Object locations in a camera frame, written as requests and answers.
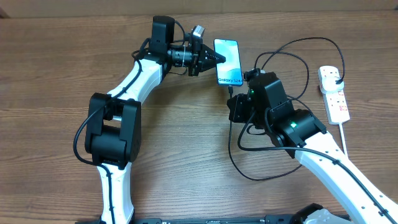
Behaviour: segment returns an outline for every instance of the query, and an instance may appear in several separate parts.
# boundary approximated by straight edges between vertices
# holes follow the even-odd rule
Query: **blue smartphone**
[[[216,66],[219,85],[243,85],[241,59],[239,58],[238,42],[236,40],[214,40],[214,50],[225,57],[224,63]]]

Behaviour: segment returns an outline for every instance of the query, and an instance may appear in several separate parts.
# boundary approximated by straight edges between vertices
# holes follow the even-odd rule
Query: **phone screen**
[[[235,40],[215,39],[214,50],[225,57],[225,62],[216,66],[218,84],[243,85],[238,43]]]

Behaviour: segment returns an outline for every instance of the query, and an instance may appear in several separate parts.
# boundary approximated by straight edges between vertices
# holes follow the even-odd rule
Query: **white power strip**
[[[340,79],[340,74],[338,69],[333,66],[320,67],[318,77],[329,124],[338,124],[343,150],[348,157],[343,132],[343,123],[349,120],[347,101],[343,91],[344,82],[336,84],[336,81]]]

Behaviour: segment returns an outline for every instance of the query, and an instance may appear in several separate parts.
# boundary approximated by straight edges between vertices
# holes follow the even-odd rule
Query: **wooden surface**
[[[185,29],[206,27],[209,46],[215,38],[237,40],[243,70],[261,52],[290,40],[322,36],[338,43],[346,60],[349,156],[373,184],[398,201],[396,12],[175,18]],[[130,53],[150,36],[151,23],[151,16],[0,20],[0,223],[73,223],[101,215],[98,171],[75,158],[72,140],[90,96],[108,92],[130,72]],[[337,50],[328,42],[310,40],[286,51],[308,62],[310,85],[302,100],[327,124],[317,69],[341,68]],[[266,70],[278,74],[288,94],[302,91],[305,67],[295,58],[277,56]],[[235,93],[246,90],[235,88]],[[228,157],[227,99],[227,89],[216,84],[215,70],[199,77],[168,74],[149,95],[142,109],[141,151],[132,169],[136,217],[260,217],[294,213],[312,202],[345,213],[304,167],[268,182],[241,177]],[[242,124],[233,127],[236,142]],[[327,128],[340,144],[338,127]],[[264,136],[245,139],[247,146],[271,145]],[[89,159],[83,141],[79,147]],[[233,154],[253,177],[281,174],[298,164],[285,152],[245,153],[235,144]]]
[[[0,0],[11,18],[393,10],[398,0]]]

